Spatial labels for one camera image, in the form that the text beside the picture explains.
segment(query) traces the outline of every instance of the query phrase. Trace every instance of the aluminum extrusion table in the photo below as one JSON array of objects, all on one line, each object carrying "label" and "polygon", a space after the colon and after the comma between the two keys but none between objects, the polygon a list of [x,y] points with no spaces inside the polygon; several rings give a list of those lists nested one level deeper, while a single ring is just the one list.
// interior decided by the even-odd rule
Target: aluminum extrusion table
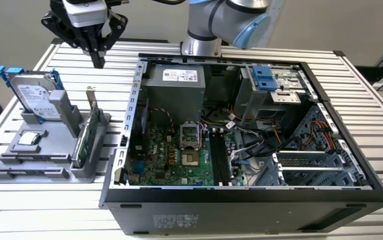
[{"label": "aluminum extrusion table", "polygon": [[[99,107],[112,115],[103,141],[96,179],[91,184],[0,184],[0,238],[5,239],[119,239],[124,237],[108,210],[97,209],[107,158],[120,141],[138,53],[179,54],[179,45],[119,41],[105,55],[104,69],[93,69],[89,57],[64,43],[49,45],[33,70],[55,68],[71,99],[88,111],[85,87],[96,90]],[[318,79],[346,128],[383,180],[383,99],[348,59],[332,51],[225,46],[225,57],[302,61]],[[0,153],[21,124],[20,104],[13,98],[0,115]],[[328,234],[148,236],[180,239],[383,239],[383,209]]]}]

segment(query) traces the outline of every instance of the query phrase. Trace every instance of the power supply label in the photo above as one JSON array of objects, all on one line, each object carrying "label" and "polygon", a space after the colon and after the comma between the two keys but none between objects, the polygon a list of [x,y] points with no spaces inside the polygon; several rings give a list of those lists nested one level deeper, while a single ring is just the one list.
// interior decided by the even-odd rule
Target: power supply label
[{"label": "power supply label", "polygon": [[196,225],[198,214],[154,214],[154,227],[158,229],[194,228]]},{"label": "power supply label", "polygon": [[48,92],[37,85],[17,85],[20,94],[35,115],[45,120],[59,119],[55,106],[48,102]]},{"label": "power supply label", "polygon": [[164,69],[163,81],[196,82],[196,70]]}]

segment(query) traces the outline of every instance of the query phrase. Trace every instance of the white wall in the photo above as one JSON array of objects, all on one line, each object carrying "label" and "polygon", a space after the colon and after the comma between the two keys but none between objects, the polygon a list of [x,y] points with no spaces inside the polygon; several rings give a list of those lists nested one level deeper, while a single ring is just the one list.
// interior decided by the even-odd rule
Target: white wall
[{"label": "white wall", "polygon": [[341,50],[356,65],[383,54],[383,0],[286,0],[270,48]]},{"label": "white wall", "polygon": [[[168,6],[150,0],[112,8],[128,18],[122,37],[167,39],[186,35],[187,4]],[[49,10],[48,0],[0,0],[0,65],[33,68],[55,35],[40,19]]]},{"label": "white wall", "polygon": [[[113,9],[128,17],[123,37],[167,39],[186,34],[187,5],[130,0]],[[51,39],[40,25],[48,0],[0,0],[0,64],[32,68]],[[383,53],[383,0],[285,0],[271,48],[342,50],[356,64]]]}]

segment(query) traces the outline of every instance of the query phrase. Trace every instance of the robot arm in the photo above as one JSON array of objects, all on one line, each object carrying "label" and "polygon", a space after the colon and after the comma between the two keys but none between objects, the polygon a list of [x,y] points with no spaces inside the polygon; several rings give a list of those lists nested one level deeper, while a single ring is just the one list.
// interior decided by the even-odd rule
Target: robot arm
[{"label": "robot arm", "polygon": [[[184,0],[152,0],[176,5]],[[188,0],[187,39],[183,55],[221,56],[221,40],[238,48],[251,48],[269,25],[265,14],[271,0]],[[51,11],[41,24],[72,48],[81,48],[95,68],[103,68],[104,53],[122,35],[127,17],[111,11],[128,0],[49,0]],[[101,36],[108,21],[111,33]]]},{"label": "robot arm", "polygon": [[[95,68],[103,68],[104,53],[122,35],[127,18],[111,11],[126,0],[49,0],[51,11],[41,24],[72,48],[81,48]],[[108,21],[111,33],[101,36]]]}]

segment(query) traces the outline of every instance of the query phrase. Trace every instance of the gray parts holder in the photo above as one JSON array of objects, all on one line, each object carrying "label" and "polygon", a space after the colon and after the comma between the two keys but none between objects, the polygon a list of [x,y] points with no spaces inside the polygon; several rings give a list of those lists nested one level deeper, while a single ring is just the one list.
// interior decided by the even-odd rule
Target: gray parts holder
[{"label": "gray parts holder", "polygon": [[[101,109],[95,110],[97,122],[91,124],[95,121],[89,121],[89,113],[80,114],[75,105],[71,109],[64,90],[53,90],[48,101],[59,112],[60,121],[47,120],[40,123],[41,119],[35,114],[21,112],[24,123],[0,155],[0,184],[93,181],[111,116]],[[91,151],[84,152],[85,159],[79,160],[72,158],[79,156],[73,154],[79,139],[85,138],[83,144],[91,144],[92,139],[83,134],[87,125],[91,127],[89,134],[93,135],[92,146],[88,146]]]}]

